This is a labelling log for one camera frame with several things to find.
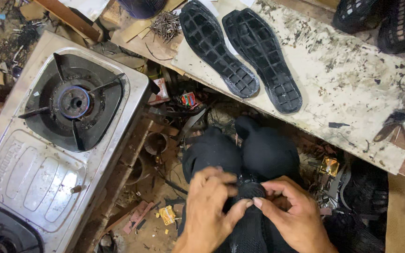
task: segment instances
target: gas stove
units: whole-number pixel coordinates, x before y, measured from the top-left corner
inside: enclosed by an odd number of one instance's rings
[[[0,114],[0,252],[69,252],[147,76],[44,32]]]

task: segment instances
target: dirty white board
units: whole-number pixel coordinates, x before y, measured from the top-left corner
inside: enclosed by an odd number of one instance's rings
[[[246,8],[237,0],[213,4],[220,25],[224,15]],[[243,102],[397,174],[405,150],[386,140],[374,143],[373,138],[387,116],[405,106],[405,60],[380,53],[375,46],[281,5],[270,7],[257,0],[251,9],[276,32],[303,105],[296,113],[277,112],[262,81],[258,94]],[[255,72],[239,55],[237,58]],[[195,55],[185,40],[172,65],[241,100],[229,92],[217,72]],[[329,128],[329,122],[350,126]]]

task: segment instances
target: hand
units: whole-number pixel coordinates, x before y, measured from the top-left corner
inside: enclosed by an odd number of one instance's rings
[[[237,188],[228,185],[236,181],[235,175],[223,173],[221,168],[207,167],[195,174],[188,191],[185,228],[174,253],[213,252],[232,233],[253,204],[250,199],[242,199],[227,214],[223,213],[228,197],[238,193]]]
[[[254,204],[276,225],[290,247],[299,253],[338,252],[330,243],[318,205],[308,192],[287,176],[262,183],[262,186],[273,202],[253,198]]]

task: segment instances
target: black shoe sole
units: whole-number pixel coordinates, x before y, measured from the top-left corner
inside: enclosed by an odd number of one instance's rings
[[[278,39],[266,21],[246,8],[227,14],[222,23],[234,49],[256,69],[278,112],[299,111],[301,93],[285,64]]]
[[[228,89],[241,98],[254,95],[259,79],[226,47],[217,19],[202,3],[187,3],[179,15],[182,31],[190,48],[225,81]]]

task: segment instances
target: nail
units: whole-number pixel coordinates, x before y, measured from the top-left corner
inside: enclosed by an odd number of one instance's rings
[[[246,208],[249,208],[250,206],[252,206],[252,204],[254,204],[254,202],[252,200],[248,200],[248,202],[246,203]]]
[[[253,198],[252,199],[253,201],[254,201],[254,205],[258,208],[258,209],[260,209],[261,207],[262,207],[262,199],[260,199],[260,198]]]

